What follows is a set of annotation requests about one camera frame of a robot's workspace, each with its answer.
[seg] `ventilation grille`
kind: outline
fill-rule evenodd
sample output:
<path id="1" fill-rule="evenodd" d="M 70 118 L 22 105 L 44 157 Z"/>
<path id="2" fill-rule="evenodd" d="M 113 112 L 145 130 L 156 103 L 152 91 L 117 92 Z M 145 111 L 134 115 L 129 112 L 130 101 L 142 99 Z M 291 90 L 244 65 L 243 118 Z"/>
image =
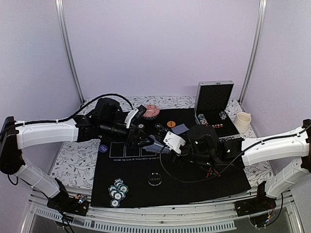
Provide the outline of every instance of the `ventilation grille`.
<path id="1" fill-rule="evenodd" d="M 40 207 L 36 208 L 35 213 L 42 217 L 54 221 L 61 221 L 62 216 L 55 212 Z M 85 219 L 80 224 L 72 223 L 73 226 L 97 230 L 105 233 L 217 233 L 235 230 L 234 221 L 227 221 L 214 224 L 185 226 L 185 227 L 145 227 L 145 226 L 126 226 L 121 224 L 103 223 L 100 221 Z"/>

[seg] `white wall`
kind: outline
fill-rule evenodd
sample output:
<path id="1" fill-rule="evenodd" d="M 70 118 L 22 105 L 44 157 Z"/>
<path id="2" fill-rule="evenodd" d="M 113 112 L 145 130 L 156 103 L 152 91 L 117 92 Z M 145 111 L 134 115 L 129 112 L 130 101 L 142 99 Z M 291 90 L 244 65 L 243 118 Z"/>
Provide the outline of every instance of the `white wall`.
<path id="1" fill-rule="evenodd" d="M 61 40 L 54 1 L 0 1 L 0 124 L 54 119 L 75 111 L 78 98 Z M 47 171 L 59 144 L 24 150 Z M 0 174 L 0 232 L 17 233 L 31 188 Z"/>
<path id="2" fill-rule="evenodd" d="M 84 95 L 196 95 L 199 81 L 233 80 L 238 97 L 258 0 L 67 0 Z"/>
<path id="3" fill-rule="evenodd" d="M 244 108 L 259 136 L 285 132 L 311 118 L 311 1 L 271 0 Z M 291 159 L 273 161 L 280 171 Z M 311 228 L 311 176 L 292 194 L 306 232 Z"/>

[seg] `floral tablecloth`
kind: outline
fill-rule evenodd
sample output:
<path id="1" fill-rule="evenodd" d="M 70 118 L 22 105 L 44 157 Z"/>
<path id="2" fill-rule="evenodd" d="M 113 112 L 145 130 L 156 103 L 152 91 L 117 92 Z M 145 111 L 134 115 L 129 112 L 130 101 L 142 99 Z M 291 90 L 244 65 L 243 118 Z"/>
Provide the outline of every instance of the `floral tablecloth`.
<path id="1" fill-rule="evenodd" d="M 126 101 L 111 97 L 120 102 L 124 111 L 130 110 Z M 193 108 L 195 97 L 128 97 L 134 107 L 141 104 L 155 104 L 160 109 L 168 108 Z M 96 102 L 90 104 L 82 111 L 82 114 L 88 113 L 96 105 Z M 225 110 L 231 119 L 234 119 L 238 112 L 242 111 L 241 106 L 236 99 L 230 99 Z M 241 134 L 241 137 L 255 137 L 253 129 Z M 64 185 L 92 189 L 95 165 L 100 140 L 90 140 L 87 142 L 65 142 L 56 158 L 51 171 L 51 176 L 59 179 Z M 269 162 L 257 163 L 245 168 L 246 176 L 252 187 L 258 186 L 262 181 L 273 176 Z"/>

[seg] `white mug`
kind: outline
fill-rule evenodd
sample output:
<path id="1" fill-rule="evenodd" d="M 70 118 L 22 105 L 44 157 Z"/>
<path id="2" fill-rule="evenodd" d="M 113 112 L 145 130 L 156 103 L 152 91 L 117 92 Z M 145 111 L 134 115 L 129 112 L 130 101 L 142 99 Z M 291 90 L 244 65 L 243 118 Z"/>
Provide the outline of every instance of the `white mug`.
<path id="1" fill-rule="evenodd" d="M 252 117 L 249 113 L 240 112 L 235 116 L 233 123 L 239 133 L 245 133 L 247 132 L 248 127 L 251 124 L 251 120 Z"/>

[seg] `black case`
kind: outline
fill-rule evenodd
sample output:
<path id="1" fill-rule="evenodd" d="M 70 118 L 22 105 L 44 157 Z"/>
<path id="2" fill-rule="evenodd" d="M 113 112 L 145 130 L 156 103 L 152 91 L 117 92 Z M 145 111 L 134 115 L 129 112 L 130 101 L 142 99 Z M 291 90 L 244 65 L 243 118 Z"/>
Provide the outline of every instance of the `black case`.
<path id="1" fill-rule="evenodd" d="M 232 81 L 199 82 L 196 95 L 194 114 L 195 121 L 200 124 L 199 114 L 203 114 L 209 125 L 223 124 L 222 128 L 215 129 L 220 140 L 238 138 L 240 133 L 227 115 L 221 120 L 219 113 L 225 111 L 234 83 Z"/>

